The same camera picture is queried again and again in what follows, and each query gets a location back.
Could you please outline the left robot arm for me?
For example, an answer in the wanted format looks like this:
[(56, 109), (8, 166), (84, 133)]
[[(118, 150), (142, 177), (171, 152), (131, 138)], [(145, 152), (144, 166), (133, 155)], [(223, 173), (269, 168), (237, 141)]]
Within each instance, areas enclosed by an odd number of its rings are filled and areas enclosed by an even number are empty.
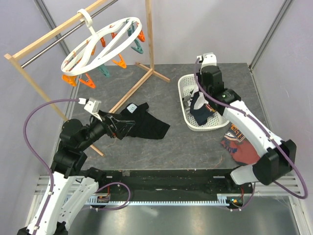
[(58, 150), (47, 171), (49, 182), (39, 208), (20, 235), (66, 235), (79, 211), (96, 192), (107, 188), (105, 172), (90, 168), (82, 172), (87, 159), (84, 151), (107, 135), (123, 139), (135, 125), (120, 114), (99, 111), (89, 124), (70, 119), (62, 126)]

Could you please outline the white round clip hanger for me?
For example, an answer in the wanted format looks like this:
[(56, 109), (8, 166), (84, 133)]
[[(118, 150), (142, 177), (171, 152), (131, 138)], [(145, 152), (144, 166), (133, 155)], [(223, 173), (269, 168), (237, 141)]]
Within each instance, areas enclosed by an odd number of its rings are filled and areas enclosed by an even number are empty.
[(126, 17), (95, 31), (91, 15), (85, 9), (78, 10), (78, 13), (83, 16), (80, 21), (85, 23), (90, 36), (74, 48), (62, 62), (62, 80), (66, 83), (73, 87), (77, 86), (78, 76), (95, 68), (101, 69), (106, 62), (116, 56), (119, 57), (119, 61), (113, 62), (126, 68), (121, 52), (128, 47), (143, 54), (140, 43), (145, 39), (139, 18)]

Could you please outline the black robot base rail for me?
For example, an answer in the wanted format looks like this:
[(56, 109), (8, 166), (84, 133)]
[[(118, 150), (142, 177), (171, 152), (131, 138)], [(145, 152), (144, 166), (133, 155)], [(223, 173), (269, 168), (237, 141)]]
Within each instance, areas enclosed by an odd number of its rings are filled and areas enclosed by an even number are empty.
[(231, 182), (229, 169), (141, 169), (99, 170), (91, 167), (79, 176), (99, 180), (99, 186), (121, 182), (128, 188), (111, 186), (112, 200), (123, 200), (131, 195), (132, 201), (207, 201), (219, 194), (248, 195), (252, 184), (241, 186)]

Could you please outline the dark navy sock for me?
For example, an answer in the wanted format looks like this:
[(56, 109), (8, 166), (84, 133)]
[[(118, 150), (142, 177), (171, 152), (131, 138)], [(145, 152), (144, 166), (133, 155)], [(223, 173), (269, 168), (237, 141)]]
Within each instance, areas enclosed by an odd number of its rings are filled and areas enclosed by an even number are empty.
[(216, 110), (214, 110), (209, 104), (205, 104), (199, 109), (194, 107), (190, 108), (190, 114), (194, 117), (199, 126), (205, 125), (209, 117), (211, 117)]

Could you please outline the white perforated laundry basket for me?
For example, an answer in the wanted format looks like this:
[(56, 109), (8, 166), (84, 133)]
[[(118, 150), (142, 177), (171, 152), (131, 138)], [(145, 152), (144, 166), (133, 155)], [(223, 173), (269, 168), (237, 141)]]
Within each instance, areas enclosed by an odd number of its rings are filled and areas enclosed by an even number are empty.
[(178, 92), (180, 105), (183, 113), (184, 121), (187, 124), (187, 127), (192, 131), (213, 131), (227, 126), (230, 122), (225, 119), (219, 113), (215, 113), (210, 116), (207, 120), (207, 123), (204, 125), (198, 125), (195, 118), (190, 113), (190, 106), (188, 101), (190, 100), (192, 91), (196, 86), (196, 82), (193, 74), (187, 74), (182, 76), (178, 80)]

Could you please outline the metal rack rod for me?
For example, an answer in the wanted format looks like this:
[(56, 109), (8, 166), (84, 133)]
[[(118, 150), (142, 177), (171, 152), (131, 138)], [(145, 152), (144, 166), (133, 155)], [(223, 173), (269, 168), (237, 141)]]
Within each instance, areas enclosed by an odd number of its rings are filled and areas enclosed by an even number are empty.
[[(110, 3), (108, 3), (107, 5), (105, 5), (104, 7), (102, 7), (100, 10), (96, 11), (94, 14), (91, 15), (91, 18), (93, 19), (94, 17), (98, 16), (99, 14), (101, 14), (103, 11), (105, 11), (107, 8), (109, 8), (110, 6), (112, 6), (113, 4), (115, 4), (116, 2), (118, 2), (118, 0), (113, 0)], [(69, 30), (68, 32), (66, 32), (64, 35), (58, 37), (55, 41), (53, 41), (51, 44), (49, 44), (47, 47), (45, 47), (44, 49), (42, 49), (40, 52), (38, 52), (36, 55), (34, 55), (32, 58), (30, 58), (29, 60), (27, 60), (24, 64), (21, 65), (22, 68), (27, 67), (28, 65), (30, 65), (31, 63), (33, 63), (35, 60), (37, 60), (39, 57), (41, 57), (43, 54), (45, 54), (47, 51), (49, 51), (50, 49), (52, 49), (53, 47), (55, 47), (56, 45), (60, 44), (65, 38), (67, 38), (69, 35), (71, 35), (73, 32), (75, 32), (76, 30), (78, 30), (80, 27), (82, 27), (83, 25), (85, 25), (84, 22), (80, 22), (78, 25), (76, 25), (74, 28), (72, 28), (71, 30)]]

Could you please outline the black folded garment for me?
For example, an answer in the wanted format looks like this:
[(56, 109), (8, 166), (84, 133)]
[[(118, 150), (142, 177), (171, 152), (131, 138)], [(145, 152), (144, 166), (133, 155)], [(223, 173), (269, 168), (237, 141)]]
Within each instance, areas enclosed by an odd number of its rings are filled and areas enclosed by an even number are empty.
[(127, 120), (135, 122), (127, 136), (151, 140), (160, 140), (165, 137), (170, 125), (151, 115), (148, 109), (147, 102), (140, 105), (130, 103), (120, 112)]

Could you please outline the red printed t-shirt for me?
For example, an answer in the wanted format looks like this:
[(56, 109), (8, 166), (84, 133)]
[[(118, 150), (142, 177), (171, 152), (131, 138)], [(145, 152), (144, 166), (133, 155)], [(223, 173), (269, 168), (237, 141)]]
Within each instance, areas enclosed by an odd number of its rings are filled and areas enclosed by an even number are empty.
[(234, 124), (224, 134), (221, 145), (239, 165), (255, 164), (260, 159), (253, 145)]

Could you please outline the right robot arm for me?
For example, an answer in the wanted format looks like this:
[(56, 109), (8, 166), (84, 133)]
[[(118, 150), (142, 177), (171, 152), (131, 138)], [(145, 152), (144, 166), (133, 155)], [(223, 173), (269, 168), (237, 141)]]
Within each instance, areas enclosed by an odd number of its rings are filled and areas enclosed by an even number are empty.
[(198, 88), (210, 106), (236, 125), (259, 156), (257, 161), (231, 171), (230, 177), (224, 180), (228, 192), (234, 193), (249, 182), (269, 185), (294, 169), (296, 144), (272, 133), (235, 91), (225, 88), (217, 65), (201, 66), (195, 75)]

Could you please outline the wooden drying rack frame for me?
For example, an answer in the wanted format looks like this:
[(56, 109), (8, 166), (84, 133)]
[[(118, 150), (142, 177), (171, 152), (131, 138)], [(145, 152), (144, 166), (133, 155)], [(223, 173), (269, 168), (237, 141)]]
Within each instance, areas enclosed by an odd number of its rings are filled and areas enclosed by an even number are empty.
[[(94, 88), (95, 85), (93, 80), (90, 77), (83, 80), (81, 78), (82, 75), (87, 74), (93, 69), (103, 67), (108, 61), (112, 61), (116, 65), (125, 69), (127, 66), (121, 56), (121, 52), (128, 47), (132, 47), (132, 49), (136, 52), (142, 53), (143, 50), (140, 43), (148, 41), (150, 65), (147, 67), (142, 63), (136, 63), (136, 65), (144, 69), (146, 73), (117, 102), (117, 104), (111, 108), (110, 112), (115, 113), (150, 76), (155, 75), (166, 82), (170, 82), (170, 79), (155, 71), (151, 1), (147, 0), (145, 2), (147, 34), (143, 33), (142, 23), (137, 17), (126, 17), (109, 24), (98, 31), (95, 31), (92, 26), (92, 19), (113, 4), (114, 1), (108, 3), (105, 0), (97, 0), (87, 8), (78, 10), (75, 16), (52, 29), (50, 32), (23, 48), (16, 54), (10, 55), (7, 53), (4, 57), (15, 67), (15, 69), (28, 81), (28, 83), (45, 101), (50, 102), (51, 99), (24, 68), (81, 26), (85, 25), (91, 35), (80, 43), (75, 49), (73, 49), (61, 64), (61, 71), (63, 73), (62, 79), (74, 87), (77, 83), (81, 83)], [(74, 23), (78, 23), (78, 25), (41, 50), (24, 64), (21, 65), (19, 63), (22, 58), (47, 43)]]

